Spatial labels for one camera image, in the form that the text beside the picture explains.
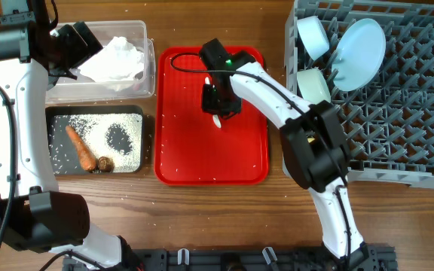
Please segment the brown mushroom scrap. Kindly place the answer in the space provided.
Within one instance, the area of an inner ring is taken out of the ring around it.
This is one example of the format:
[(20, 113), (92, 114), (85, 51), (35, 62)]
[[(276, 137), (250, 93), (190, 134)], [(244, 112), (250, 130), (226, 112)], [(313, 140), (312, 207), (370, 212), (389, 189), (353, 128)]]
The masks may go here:
[(101, 172), (112, 172), (114, 170), (114, 162), (109, 157), (100, 157), (98, 159), (97, 168)]

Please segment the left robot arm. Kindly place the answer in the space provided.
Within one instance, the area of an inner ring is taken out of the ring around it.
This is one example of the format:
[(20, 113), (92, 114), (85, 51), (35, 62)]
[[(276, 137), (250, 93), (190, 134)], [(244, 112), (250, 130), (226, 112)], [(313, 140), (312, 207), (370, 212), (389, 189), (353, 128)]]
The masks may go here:
[(51, 253), (88, 269), (142, 270), (126, 240), (90, 222), (50, 164), (45, 96), (102, 46), (83, 23), (57, 28), (55, 2), (3, 1), (0, 11), (0, 246)]

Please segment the light blue bowl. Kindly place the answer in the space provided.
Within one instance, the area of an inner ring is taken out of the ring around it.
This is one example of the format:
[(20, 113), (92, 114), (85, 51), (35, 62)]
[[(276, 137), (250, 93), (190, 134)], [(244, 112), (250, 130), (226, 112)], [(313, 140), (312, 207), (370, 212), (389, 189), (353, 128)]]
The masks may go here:
[(318, 60), (329, 50), (326, 31), (317, 16), (297, 20), (298, 34), (312, 60)]

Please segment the white plastic spoon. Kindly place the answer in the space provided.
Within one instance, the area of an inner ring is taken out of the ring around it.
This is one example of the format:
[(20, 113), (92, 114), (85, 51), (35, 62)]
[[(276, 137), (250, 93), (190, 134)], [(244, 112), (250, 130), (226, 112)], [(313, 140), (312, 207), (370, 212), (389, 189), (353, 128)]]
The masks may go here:
[[(214, 86), (211, 84), (211, 81), (210, 81), (210, 78), (209, 78), (209, 77), (205, 77), (205, 79), (204, 79), (204, 87), (205, 87), (206, 89), (208, 89), (208, 90), (214, 90)], [(213, 121), (213, 123), (215, 124), (215, 126), (216, 126), (218, 129), (221, 129), (221, 128), (222, 128), (222, 123), (221, 123), (221, 121), (220, 121), (220, 119), (219, 119), (219, 116), (218, 116), (217, 114), (214, 114), (214, 115), (212, 116), (212, 121)]]

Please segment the mint green bowl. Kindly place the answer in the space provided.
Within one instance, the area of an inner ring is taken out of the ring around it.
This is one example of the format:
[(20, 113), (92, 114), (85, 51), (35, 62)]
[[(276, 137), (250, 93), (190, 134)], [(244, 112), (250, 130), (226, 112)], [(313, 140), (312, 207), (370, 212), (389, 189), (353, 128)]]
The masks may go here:
[(297, 83), (301, 97), (312, 104), (330, 102), (331, 95), (326, 80), (319, 69), (307, 69), (297, 72)]

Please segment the white tissue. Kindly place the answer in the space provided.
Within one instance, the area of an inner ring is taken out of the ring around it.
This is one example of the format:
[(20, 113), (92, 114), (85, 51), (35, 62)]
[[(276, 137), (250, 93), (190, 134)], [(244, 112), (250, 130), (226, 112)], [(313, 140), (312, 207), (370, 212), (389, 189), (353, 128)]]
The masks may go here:
[(134, 91), (138, 75), (145, 71), (145, 52), (123, 36), (115, 36), (104, 48), (77, 67), (78, 83), (88, 84), (106, 92)]

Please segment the orange carrot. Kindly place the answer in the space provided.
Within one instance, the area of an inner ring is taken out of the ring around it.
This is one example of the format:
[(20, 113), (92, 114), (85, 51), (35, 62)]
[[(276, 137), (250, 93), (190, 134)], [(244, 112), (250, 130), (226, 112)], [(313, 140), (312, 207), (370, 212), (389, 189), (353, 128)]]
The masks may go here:
[(96, 169), (97, 162), (95, 156), (81, 137), (76, 133), (72, 126), (66, 126), (66, 133), (70, 138), (75, 150), (77, 151), (78, 160), (83, 170), (91, 172)]

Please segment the small red wrapper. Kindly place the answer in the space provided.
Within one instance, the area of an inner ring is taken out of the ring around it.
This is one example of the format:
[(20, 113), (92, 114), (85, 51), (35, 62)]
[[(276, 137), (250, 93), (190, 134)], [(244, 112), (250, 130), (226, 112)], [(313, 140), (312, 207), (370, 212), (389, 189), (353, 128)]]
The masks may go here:
[(135, 84), (134, 86), (133, 86), (133, 90), (134, 91), (140, 91), (142, 89), (142, 86), (140, 85), (140, 84)]

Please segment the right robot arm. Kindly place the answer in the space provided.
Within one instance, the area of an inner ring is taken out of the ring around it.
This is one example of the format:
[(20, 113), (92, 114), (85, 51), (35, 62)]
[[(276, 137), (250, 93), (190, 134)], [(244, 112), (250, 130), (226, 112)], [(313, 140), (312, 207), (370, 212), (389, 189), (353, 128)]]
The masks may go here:
[(347, 191), (350, 149), (332, 105), (313, 104), (275, 81), (249, 53), (231, 54), (214, 38), (198, 56), (211, 81), (203, 87), (204, 112), (228, 119), (247, 101), (280, 132), (285, 168), (308, 190), (322, 225), (327, 250), (349, 268), (357, 266), (364, 239)]

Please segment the light blue plate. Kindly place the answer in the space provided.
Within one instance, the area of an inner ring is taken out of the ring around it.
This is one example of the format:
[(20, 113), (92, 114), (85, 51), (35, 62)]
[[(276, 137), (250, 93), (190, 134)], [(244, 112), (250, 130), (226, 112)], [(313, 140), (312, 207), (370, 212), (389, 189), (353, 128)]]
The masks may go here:
[(332, 71), (333, 79), (341, 91), (350, 92), (370, 83), (384, 60), (386, 37), (373, 19), (356, 21), (342, 36), (336, 48)]

